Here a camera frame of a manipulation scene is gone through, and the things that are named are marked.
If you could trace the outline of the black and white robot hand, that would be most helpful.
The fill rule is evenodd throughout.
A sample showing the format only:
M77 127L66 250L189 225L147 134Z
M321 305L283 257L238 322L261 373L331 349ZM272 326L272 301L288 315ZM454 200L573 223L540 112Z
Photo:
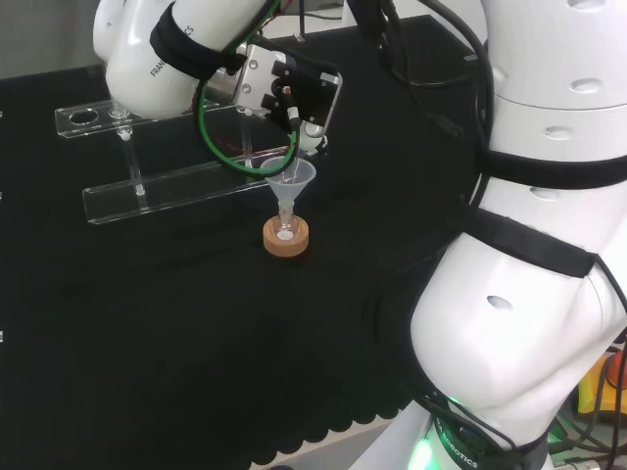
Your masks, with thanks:
M287 131L298 122L305 155L325 153L343 85L339 69L264 38L249 42L245 55L233 98L238 111Z

